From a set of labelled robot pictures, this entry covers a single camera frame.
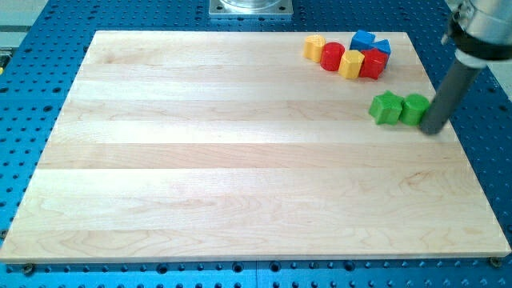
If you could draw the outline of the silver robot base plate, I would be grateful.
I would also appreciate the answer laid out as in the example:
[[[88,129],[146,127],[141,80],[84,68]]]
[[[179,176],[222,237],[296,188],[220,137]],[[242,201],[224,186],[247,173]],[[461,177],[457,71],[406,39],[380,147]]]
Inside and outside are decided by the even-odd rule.
[[[263,16],[293,13],[292,0],[209,0],[209,15],[228,16]]]

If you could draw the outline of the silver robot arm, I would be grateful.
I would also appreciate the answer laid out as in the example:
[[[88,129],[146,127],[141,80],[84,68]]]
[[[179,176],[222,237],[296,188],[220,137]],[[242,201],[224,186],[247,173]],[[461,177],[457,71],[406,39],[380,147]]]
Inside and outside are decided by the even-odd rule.
[[[511,59],[511,0],[462,0],[449,17],[442,43],[452,40],[463,65],[481,69]]]

